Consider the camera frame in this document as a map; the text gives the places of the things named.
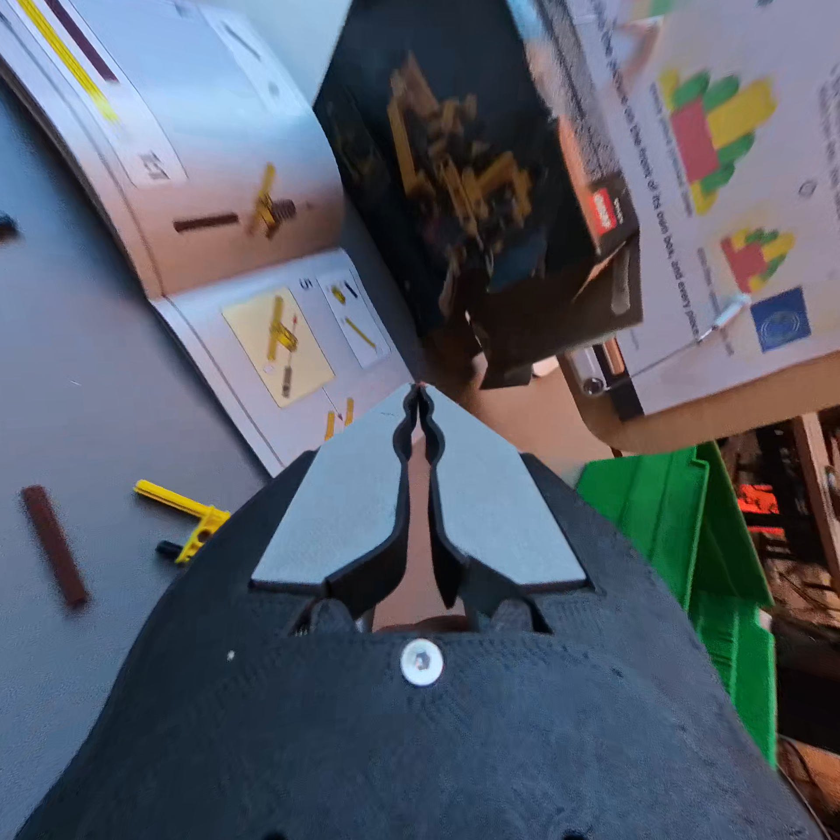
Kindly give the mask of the yellow lego angled beam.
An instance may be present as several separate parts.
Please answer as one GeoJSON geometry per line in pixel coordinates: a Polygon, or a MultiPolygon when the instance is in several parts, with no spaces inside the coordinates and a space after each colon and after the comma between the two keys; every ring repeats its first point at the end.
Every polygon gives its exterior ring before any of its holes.
{"type": "Polygon", "coordinates": [[[188,540],[183,544],[182,556],[179,558],[180,562],[174,563],[177,565],[190,563],[196,553],[223,527],[232,515],[230,511],[206,505],[146,479],[138,480],[133,486],[133,491],[138,496],[179,511],[195,520],[195,527],[188,540]]]}

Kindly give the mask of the brown lego axle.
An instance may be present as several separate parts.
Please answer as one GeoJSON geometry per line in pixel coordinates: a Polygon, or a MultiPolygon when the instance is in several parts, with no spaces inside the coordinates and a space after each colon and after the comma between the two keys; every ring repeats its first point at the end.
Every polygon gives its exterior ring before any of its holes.
{"type": "Polygon", "coordinates": [[[46,489],[27,486],[21,489],[20,496],[64,603],[69,608],[84,606],[88,603],[88,589],[46,489]]]}

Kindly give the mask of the black lego set box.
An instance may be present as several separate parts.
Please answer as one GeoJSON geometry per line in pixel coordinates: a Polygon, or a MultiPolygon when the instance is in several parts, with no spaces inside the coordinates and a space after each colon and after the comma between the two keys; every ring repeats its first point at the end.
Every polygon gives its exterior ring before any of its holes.
{"type": "Polygon", "coordinates": [[[636,208],[568,2],[352,2],[316,99],[422,338],[485,389],[643,321],[636,208]]]}

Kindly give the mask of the green plastic bin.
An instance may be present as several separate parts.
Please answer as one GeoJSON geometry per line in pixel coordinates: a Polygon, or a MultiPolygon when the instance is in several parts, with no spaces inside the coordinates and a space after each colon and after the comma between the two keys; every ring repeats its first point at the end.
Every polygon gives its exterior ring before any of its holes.
{"type": "Polygon", "coordinates": [[[576,489],[664,580],[776,769],[774,600],[718,445],[592,461],[576,489]]]}

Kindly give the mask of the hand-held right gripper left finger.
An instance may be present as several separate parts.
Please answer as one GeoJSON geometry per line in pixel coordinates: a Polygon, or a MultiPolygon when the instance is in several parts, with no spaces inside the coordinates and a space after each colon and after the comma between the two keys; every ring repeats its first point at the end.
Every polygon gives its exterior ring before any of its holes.
{"type": "Polygon", "coordinates": [[[402,385],[317,450],[267,543],[256,589],[341,602],[352,618],[401,583],[418,387],[402,385]]]}

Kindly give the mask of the lego instruction booklet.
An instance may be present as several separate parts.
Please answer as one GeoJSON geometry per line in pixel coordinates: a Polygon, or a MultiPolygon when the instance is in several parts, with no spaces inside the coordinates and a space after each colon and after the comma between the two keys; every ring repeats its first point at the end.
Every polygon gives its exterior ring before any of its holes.
{"type": "Polygon", "coordinates": [[[269,475],[412,382],[325,133],[241,13],[2,2],[2,74],[269,475]]]}

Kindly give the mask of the printed task sheet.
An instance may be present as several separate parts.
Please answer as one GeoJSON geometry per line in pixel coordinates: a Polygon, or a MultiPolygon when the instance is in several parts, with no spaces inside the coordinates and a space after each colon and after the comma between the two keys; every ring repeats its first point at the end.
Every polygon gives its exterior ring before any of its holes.
{"type": "Polygon", "coordinates": [[[838,350],[838,1],[574,2],[638,222],[643,319],[616,336],[652,415],[838,350]],[[616,23],[665,16],[659,36],[616,23]]]}

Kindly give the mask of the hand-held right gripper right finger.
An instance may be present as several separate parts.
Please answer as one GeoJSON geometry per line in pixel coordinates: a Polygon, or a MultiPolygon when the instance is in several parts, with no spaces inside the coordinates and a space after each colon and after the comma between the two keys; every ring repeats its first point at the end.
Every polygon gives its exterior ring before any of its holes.
{"type": "Polygon", "coordinates": [[[535,597],[587,586],[587,573],[527,463],[505,438],[431,385],[418,388],[429,464],[434,580],[447,607],[550,632],[535,597]]]}

